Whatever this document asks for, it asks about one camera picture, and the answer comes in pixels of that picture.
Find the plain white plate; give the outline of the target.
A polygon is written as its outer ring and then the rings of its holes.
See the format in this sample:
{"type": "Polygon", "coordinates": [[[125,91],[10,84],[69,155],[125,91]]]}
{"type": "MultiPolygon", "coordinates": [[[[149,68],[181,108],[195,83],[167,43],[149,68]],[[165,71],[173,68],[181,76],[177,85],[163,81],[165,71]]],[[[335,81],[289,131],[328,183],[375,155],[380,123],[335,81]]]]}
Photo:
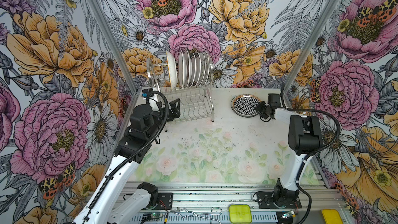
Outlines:
{"type": "Polygon", "coordinates": [[[245,118],[252,118],[258,115],[256,106],[261,103],[261,100],[251,94],[242,94],[234,97],[231,100],[232,111],[245,118]]]}

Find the chrome wire dish rack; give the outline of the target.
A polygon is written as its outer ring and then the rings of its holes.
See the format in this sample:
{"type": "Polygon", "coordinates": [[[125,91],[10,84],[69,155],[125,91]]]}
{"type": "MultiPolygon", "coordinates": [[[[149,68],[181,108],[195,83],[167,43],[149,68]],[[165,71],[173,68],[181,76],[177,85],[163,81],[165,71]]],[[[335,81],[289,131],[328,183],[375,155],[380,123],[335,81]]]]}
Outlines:
{"type": "MultiPolygon", "coordinates": [[[[191,62],[193,62],[193,54],[190,54],[191,62]]],[[[211,58],[209,57],[210,61],[210,71],[207,83],[204,86],[201,86],[202,76],[203,76],[203,60],[201,58],[201,72],[199,77],[199,82],[196,86],[192,87],[192,81],[194,77],[194,66],[192,63],[192,73],[191,73],[191,81],[189,88],[179,88],[179,80],[175,90],[171,90],[170,86],[160,85],[160,78],[155,73],[157,68],[167,68],[166,63],[155,64],[154,62],[148,61],[147,62],[147,75],[149,79],[149,85],[156,91],[162,92],[166,97],[168,102],[171,102],[175,99],[180,99],[180,117],[178,119],[174,119],[175,122],[183,122],[183,121],[191,121],[191,120],[199,120],[204,118],[209,118],[211,122],[215,121],[215,107],[214,102],[212,99],[212,87],[213,81],[212,76],[214,75],[215,66],[211,62],[211,58]]],[[[177,76],[178,76],[178,61],[176,61],[177,67],[177,76]]]]}

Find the yellow rimmed white plate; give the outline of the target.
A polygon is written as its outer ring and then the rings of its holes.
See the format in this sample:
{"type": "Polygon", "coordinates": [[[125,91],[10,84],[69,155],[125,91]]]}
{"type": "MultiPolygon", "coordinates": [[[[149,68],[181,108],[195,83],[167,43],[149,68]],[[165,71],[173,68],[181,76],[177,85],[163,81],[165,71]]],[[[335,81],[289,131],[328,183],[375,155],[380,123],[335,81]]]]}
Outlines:
{"type": "Polygon", "coordinates": [[[166,56],[167,56],[167,67],[169,71],[171,90],[175,90],[178,83],[176,60],[169,51],[166,52],[166,56]]]}

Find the red floral pattern plate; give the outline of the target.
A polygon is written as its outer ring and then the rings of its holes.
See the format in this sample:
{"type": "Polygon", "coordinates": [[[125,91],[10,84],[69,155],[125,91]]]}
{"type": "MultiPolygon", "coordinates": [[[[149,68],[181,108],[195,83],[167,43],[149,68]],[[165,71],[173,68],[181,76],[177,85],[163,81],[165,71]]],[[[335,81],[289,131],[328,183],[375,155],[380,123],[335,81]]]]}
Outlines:
{"type": "Polygon", "coordinates": [[[179,60],[178,60],[178,80],[179,80],[180,89],[184,88],[184,85],[186,83],[186,76],[187,76],[186,60],[183,51],[180,51],[179,60]]]}

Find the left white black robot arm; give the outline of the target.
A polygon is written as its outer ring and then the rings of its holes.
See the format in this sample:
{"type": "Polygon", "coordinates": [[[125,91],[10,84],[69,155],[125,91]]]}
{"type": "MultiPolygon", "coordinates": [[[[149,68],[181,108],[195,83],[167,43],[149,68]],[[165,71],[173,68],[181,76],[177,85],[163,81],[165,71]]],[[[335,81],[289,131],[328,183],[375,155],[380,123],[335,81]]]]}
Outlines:
{"type": "Polygon", "coordinates": [[[152,143],[158,140],[166,123],[178,119],[181,114],[180,99],[168,102],[158,91],[145,97],[146,102],[133,109],[130,125],[115,149],[104,178],[72,221],[74,224],[126,224],[142,209],[156,205],[157,186],[141,183],[127,200],[115,206],[128,179],[138,169],[152,143]]]}

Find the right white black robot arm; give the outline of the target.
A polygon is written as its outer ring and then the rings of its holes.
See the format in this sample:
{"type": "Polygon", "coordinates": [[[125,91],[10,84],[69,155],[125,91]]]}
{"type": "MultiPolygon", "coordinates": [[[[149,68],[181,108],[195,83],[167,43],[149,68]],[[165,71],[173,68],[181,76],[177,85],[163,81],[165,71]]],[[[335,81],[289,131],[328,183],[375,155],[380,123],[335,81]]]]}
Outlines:
{"type": "Polygon", "coordinates": [[[282,108],[279,94],[269,94],[266,102],[256,106],[256,111],[266,121],[278,120],[288,125],[287,142],[291,149],[284,173],[276,181],[271,192],[258,191],[255,201],[260,209],[300,208],[299,194],[302,192],[300,181],[309,164],[311,152],[323,145],[320,121],[316,116],[300,115],[282,108]]]}

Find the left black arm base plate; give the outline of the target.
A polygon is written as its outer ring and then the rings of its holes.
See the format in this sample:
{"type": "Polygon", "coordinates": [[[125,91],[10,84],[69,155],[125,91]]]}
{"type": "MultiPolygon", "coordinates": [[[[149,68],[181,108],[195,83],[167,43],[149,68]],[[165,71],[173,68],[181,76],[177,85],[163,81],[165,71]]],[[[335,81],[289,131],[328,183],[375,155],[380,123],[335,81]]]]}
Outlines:
{"type": "Polygon", "coordinates": [[[174,194],[171,192],[160,192],[158,193],[158,200],[154,207],[154,210],[171,210],[173,206],[174,194]]]}

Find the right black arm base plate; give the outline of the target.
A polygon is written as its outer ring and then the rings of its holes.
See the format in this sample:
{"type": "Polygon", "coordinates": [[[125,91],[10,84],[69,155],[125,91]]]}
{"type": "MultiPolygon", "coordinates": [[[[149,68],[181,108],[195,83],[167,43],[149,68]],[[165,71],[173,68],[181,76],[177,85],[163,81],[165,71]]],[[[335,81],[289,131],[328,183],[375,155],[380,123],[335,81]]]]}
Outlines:
{"type": "Polygon", "coordinates": [[[270,191],[258,191],[253,195],[253,200],[258,203],[260,209],[300,209],[301,202],[298,198],[281,197],[274,201],[274,193],[270,191]]]}

